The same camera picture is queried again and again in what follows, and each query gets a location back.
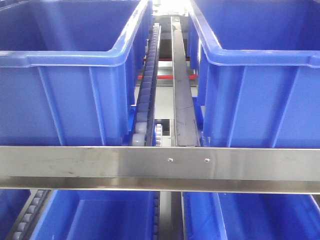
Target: metal shelf rack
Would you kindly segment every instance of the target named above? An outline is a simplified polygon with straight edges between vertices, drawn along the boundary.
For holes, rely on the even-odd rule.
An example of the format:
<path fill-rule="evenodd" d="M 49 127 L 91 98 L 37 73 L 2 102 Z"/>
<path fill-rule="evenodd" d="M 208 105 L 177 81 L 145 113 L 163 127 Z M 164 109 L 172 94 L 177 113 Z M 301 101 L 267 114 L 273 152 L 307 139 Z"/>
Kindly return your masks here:
<path fill-rule="evenodd" d="M 199 147 L 178 17 L 171 36 L 174 146 L 0 146 L 0 188 L 171 191 L 159 239 L 174 240 L 183 191 L 320 194 L 320 149 Z"/>

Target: metal guide rail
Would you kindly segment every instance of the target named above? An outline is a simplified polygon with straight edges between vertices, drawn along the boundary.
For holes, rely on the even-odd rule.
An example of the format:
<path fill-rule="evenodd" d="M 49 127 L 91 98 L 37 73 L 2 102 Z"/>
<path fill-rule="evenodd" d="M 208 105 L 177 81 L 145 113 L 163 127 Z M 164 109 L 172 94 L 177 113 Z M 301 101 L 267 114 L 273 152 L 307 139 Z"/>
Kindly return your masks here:
<path fill-rule="evenodd" d="M 320 149 L 196 147 L 189 83 L 173 54 L 176 147 L 0 146 L 0 188 L 320 193 Z"/>

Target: metal rail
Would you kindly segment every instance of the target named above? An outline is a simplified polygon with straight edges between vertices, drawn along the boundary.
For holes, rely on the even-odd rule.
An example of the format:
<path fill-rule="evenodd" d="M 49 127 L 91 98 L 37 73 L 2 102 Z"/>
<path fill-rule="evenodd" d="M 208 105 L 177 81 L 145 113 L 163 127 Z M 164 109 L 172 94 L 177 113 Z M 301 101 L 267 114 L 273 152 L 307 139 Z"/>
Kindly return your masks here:
<path fill-rule="evenodd" d="M 171 17 L 175 145 L 197 147 L 197 120 L 187 71 L 180 18 Z"/>
<path fill-rule="evenodd" d="M 320 193 L 320 149 L 0 146 L 0 188 Z"/>

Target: gray roller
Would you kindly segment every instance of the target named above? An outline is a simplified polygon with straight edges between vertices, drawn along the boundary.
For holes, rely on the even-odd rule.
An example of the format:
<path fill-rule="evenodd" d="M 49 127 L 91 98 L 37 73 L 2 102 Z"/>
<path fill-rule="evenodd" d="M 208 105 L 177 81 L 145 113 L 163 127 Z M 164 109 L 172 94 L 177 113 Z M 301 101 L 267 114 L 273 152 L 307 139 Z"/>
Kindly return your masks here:
<path fill-rule="evenodd" d="M 32 216 L 32 214 L 26 213 L 22 218 L 22 222 L 28 223 L 30 221 L 31 216 Z"/>
<path fill-rule="evenodd" d="M 21 234 L 22 234 L 22 232 L 16 231 L 12 236 L 12 240 L 21 240 L 20 239 Z"/>
<path fill-rule="evenodd" d="M 137 111 L 139 113 L 147 113 L 149 110 L 149 103 L 139 103 Z"/>
<path fill-rule="evenodd" d="M 147 134 L 147 122 L 136 122 L 135 123 L 136 134 Z"/>
<path fill-rule="evenodd" d="M 35 198 L 32 200 L 31 204 L 32 204 L 32 205 L 38 205 L 38 204 L 39 204 L 39 201 L 40 201 L 40 197 L 35 197 Z"/>
<path fill-rule="evenodd" d="M 148 121 L 148 113 L 147 112 L 137 112 L 136 113 L 136 121 L 137 122 L 147 122 Z"/>
<path fill-rule="evenodd" d="M 150 102 L 150 95 L 140 96 L 140 99 L 139 99 L 140 104 L 149 104 L 149 102 Z"/>
<path fill-rule="evenodd" d="M 20 222 L 17 228 L 18 232 L 23 232 L 25 230 L 27 223 L 26 222 Z"/>
<path fill-rule="evenodd" d="M 161 147 L 162 141 L 161 140 L 155 140 L 155 146 L 156 147 Z"/>
<path fill-rule="evenodd" d="M 143 147 L 145 146 L 146 135 L 142 133 L 135 133 L 132 135 L 132 146 Z"/>
<path fill-rule="evenodd" d="M 27 213 L 27 214 L 33 214 L 33 213 L 35 212 L 36 207 L 37 207 L 37 206 L 35 206 L 35 205 L 30 205 L 30 206 L 28 207 L 28 209 L 26 210 L 26 213 Z"/>
<path fill-rule="evenodd" d="M 151 82 L 143 82 L 141 84 L 143 89 L 150 89 L 151 88 Z"/>
<path fill-rule="evenodd" d="M 42 196 L 44 195 L 45 191 L 44 190 L 38 190 L 35 194 L 36 198 L 42 198 Z"/>

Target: bin wall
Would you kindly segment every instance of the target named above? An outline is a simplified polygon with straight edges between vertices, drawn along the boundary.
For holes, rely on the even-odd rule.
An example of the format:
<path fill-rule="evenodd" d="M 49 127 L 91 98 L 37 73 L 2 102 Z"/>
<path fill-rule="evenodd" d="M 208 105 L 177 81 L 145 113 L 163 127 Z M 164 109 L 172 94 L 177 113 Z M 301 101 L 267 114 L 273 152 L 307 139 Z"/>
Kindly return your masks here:
<path fill-rule="evenodd" d="M 76 56 L 77 61 L 75 64 L 68 62 L 63 65 L 61 63 L 65 58 L 63 54 L 60 55 L 60 51 L 43 51 L 55 53 L 46 58 L 44 65 L 0 65 L 0 145 L 116 146 L 123 143 L 131 130 L 128 114 L 130 105 L 135 103 L 135 85 L 139 70 L 143 67 L 150 13 L 145 10 L 136 33 L 132 33 L 135 35 L 127 36 L 126 41 L 130 42 L 132 39 L 132 45 L 129 46 L 128 55 L 121 53 L 125 59 L 123 63 L 104 66 L 102 56 L 99 66 L 99 54 L 102 52 L 98 51 L 102 49 L 98 48 L 106 45 L 105 55 L 113 57 L 114 53 L 107 50 L 113 48 L 117 36 L 123 32 L 124 24 L 138 3 L 30 0 L 0 9 L 0 19 L 6 20 L 0 21 L 0 29 L 12 28 L 0 41 L 2 50 L 22 50 L 21 47 L 25 48 L 23 50 L 38 50 L 38 53 L 47 49 L 68 50 L 61 53 Z M 88 15 L 86 7 L 92 10 Z M 121 10 L 119 21 L 115 16 L 108 15 L 107 19 L 104 17 L 109 22 L 108 25 L 90 22 L 90 16 L 95 13 L 97 16 L 101 15 L 105 7 L 109 9 L 104 12 L 105 16 L 125 9 Z M 15 14 L 27 9 L 30 14 Z M 12 16 L 19 17 L 15 21 L 7 21 Z M 101 24 L 112 34 L 100 32 Z M 24 27 L 30 35 L 15 42 L 24 33 L 19 29 Z M 83 34 L 82 27 L 90 30 L 89 36 Z M 13 53 L 24 53 L 25 56 L 31 53 L 34 59 L 37 58 L 37 51 L 12 51 L 8 51 L 8 59 L 4 58 L 5 64 L 13 61 L 10 59 L 11 54 L 14 57 Z M 96 58 L 94 65 L 87 63 L 91 56 Z"/>
<path fill-rule="evenodd" d="M 195 9 L 190 15 L 188 55 L 198 75 L 197 104 L 205 106 L 207 145 L 319 148 L 319 2 L 191 2 L 202 11 Z M 270 16 L 257 14 L 269 13 L 275 6 L 280 9 Z M 273 20 L 275 15 L 281 21 Z M 257 27 L 256 22 L 264 25 Z"/>
<path fill-rule="evenodd" d="M 184 193 L 187 240 L 314 240 L 320 209 L 310 195 Z"/>
<path fill-rule="evenodd" d="M 152 240 L 154 192 L 58 190 L 32 240 Z"/>

